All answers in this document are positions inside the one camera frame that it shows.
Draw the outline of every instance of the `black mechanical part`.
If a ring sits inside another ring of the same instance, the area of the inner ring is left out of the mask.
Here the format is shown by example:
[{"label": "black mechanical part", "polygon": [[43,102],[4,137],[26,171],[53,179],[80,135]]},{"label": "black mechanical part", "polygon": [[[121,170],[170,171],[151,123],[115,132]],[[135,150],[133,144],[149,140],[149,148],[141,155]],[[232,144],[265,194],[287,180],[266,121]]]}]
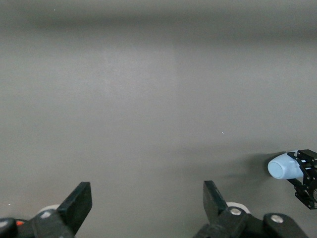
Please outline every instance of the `black mechanical part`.
[{"label": "black mechanical part", "polygon": [[20,226],[5,218],[10,223],[0,228],[0,238],[74,238],[91,208],[90,183],[81,182],[56,210],[43,211]]},{"label": "black mechanical part", "polygon": [[224,203],[213,181],[205,181],[204,208],[210,225],[204,225],[194,238],[308,238],[295,221],[284,214],[266,214],[261,221]]},{"label": "black mechanical part", "polygon": [[0,219],[0,238],[9,238],[17,234],[16,220],[13,218]]},{"label": "black mechanical part", "polygon": [[317,209],[317,153],[311,150],[299,150],[287,153],[303,172],[303,183],[298,179],[288,179],[293,184],[295,196],[309,209]]},{"label": "black mechanical part", "polygon": [[306,234],[284,214],[269,213],[264,216],[264,229],[276,238],[307,238]]},{"label": "black mechanical part", "polygon": [[57,211],[64,223],[76,234],[92,206],[90,183],[81,182],[57,208]]}]

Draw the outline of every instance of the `orange part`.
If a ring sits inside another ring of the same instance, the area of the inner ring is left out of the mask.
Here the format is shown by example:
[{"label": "orange part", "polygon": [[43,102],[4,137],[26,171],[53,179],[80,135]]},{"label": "orange part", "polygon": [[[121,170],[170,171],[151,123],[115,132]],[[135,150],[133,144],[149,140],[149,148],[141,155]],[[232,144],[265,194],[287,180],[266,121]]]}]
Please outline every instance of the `orange part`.
[{"label": "orange part", "polygon": [[23,224],[24,224],[23,221],[16,221],[16,225],[17,225],[17,226],[21,226],[21,225],[23,225]]}]

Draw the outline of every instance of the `bolt head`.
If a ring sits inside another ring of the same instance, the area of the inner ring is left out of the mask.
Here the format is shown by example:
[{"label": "bolt head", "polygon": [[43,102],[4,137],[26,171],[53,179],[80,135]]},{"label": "bolt head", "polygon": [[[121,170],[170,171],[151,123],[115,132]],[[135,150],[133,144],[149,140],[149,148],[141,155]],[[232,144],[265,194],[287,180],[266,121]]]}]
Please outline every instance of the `bolt head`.
[{"label": "bolt head", "polygon": [[271,220],[276,222],[276,223],[283,223],[284,222],[284,219],[281,218],[280,216],[278,215],[272,215],[271,216]]},{"label": "bolt head", "polygon": [[8,221],[0,222],[0,228],[5,227],[6,225],[8,225]]},{"label": "bolt head", "polygon": [[230,213],[235,216],[240,216],[242,212],[237,208],[232,208],[230,209]]},{"label": "bolt head", "polygon": [[45,219],[47,217],[50,217],[51,216],[51,213],[49,211],[45,211],[42,215],[41,215],[41,218],[42,219]]}]

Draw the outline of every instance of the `light blue object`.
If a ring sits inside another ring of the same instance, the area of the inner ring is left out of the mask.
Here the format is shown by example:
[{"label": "light blue object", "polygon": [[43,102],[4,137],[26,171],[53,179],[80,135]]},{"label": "light blue object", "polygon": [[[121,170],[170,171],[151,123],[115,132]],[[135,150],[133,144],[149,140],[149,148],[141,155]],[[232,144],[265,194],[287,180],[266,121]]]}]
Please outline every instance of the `light blue object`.
[{"label": "light blue object", "polygon": [[296,160],[287,155],[287,153],[272,159],[268,166],[268,171],[276,179],[295,179],[303,176]]}]

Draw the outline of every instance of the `gray background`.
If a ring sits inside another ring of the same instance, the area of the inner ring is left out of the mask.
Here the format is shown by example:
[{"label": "gray background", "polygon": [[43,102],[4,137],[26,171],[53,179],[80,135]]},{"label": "gray background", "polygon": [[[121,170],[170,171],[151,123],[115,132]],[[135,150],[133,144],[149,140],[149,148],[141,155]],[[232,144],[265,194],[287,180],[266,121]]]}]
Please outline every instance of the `gray background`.
[{"label": "gray background", "polygon": [[79,238],[190,238],[212,179],[317,237],[263,167],[317,150],[316,1],[2,1],[0,30],[0,216],[90,181]]}]

